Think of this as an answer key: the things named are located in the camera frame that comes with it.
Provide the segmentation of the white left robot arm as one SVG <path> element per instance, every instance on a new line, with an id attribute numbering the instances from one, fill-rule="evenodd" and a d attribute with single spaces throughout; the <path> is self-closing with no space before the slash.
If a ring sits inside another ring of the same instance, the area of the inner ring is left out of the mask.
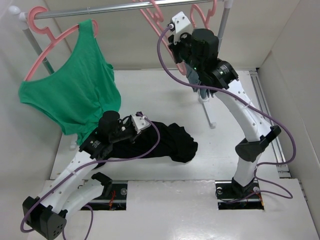
<path id="1" fill-rule="evenodd" d="M 22 203 L 23 233 L 35 231 L 47 240 L 64 233 L 68 219 L 89 201 L 111 194 L 112 180 L 101 172 L 94 173 L 85 184 L 85 176 L 110 159 L 116 143 L 132 143 L 150 123 L 141 112 L 120 118 L 116 111 L 106 111 L 98 125 L 79 146 L 74 158 L 45 190 Z"/>

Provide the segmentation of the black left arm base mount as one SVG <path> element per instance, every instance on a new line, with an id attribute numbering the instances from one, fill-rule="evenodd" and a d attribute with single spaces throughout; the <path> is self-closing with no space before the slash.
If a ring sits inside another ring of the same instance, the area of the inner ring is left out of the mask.
<path id="1" fill-rule="evenodd" d="M 102 194 L 92 201 L 94 210 L 124 211 L 127 206 L 128 182 L 116 181 L 104 187 Z"/>

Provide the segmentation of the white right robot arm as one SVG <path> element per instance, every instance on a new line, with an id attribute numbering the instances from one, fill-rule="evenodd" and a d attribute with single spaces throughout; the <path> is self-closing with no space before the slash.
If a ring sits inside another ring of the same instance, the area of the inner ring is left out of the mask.
<path id="1" fill-rule="evenodd" d="M 235 146 L 238 164 L 231 180 L 232 193 L 243 198 L 254 181 L 254 169 L 261 154 L 281 129 L 270 125 L 252 110 L 254 105 L 245 93 L 236 70 L 218 57 L 219 39 L 211 30 L 198 28 L 192 33 L 173 34 L 168 41 L 174 62 L 184 63 L 189 83 L 211 87 L 204 92 L 222 101 L 244 133 L 244 139 Z"/>

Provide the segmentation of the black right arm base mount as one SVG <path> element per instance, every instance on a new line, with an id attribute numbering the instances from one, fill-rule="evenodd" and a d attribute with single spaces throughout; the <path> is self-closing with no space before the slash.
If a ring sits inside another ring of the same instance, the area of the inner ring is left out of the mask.
<path id="1" fill-rule="evenodd" d="M 259 184 L 254 181 L 245 193 L 238 195 L 233 190 L 231 181 L 216 181 L 215 196 L 218 210 L 264 210 L 264 203 L 260 193 L 255 193 L 245 198 L 259 189 Z"/>

